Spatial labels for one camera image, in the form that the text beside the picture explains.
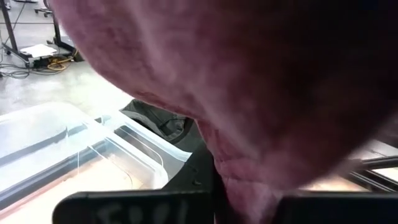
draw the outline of gray floor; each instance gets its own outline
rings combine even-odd
[[[9,16],[14,25],[14,34],[19,47],[45,44],[54,36],[52,16],[45,18],[36,14],[35,8],[42,2],[21,3],[11,1]],[[8,33],[3,16],[0,17],[0,32],[3,41]],[[3,63],[21,65],[13,55],[4,55]],[[90,116],[98,116],[107,110],[118,110],[131,97],[99,76],[86,62],[71,63],[56,75],[34,75],[25,79],[0,78],[0,115],[49,101],[61,101],[75,105]]]

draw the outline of pink fabric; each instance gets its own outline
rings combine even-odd
[[[197,120],[235,222],[269,223],[283,192],[330,172],[396,109],[395,2],[52,6],[99,74]]]

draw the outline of concrete floor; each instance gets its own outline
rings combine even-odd
[[[54,36],[52,16],[36,14],[35,8],[43,7],[42,1],[32,4],[11,1],[9,11],[15,25],[14,35],[19,47],[45,44]],[[0,17],[3,41],[8,33],[3,16]],[[3,63],[22,65],[13,55],[3,54]],[[62,73],[43,76],[29,75],[26,79],[0,78],[0,115],[49,101],[61,101],[75,105],[92,117],[108,110],[118,110],[131,97],[99,76],[86,62],[71,63]]]

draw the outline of transparent storage bin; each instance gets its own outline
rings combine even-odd
[[[0,224],[51,223],[79,191],[159,189],[158,163],[64,103],[0,116]]]
[[[173,146],[119,111],[104,114],[99,122],[163,166],[169,179],[192,154]]]

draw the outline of white paper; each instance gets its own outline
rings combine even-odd
[[[45,44],[26,47],[19,50],[21,53],[31,55],[33,58],[53,55],[57,50]]]

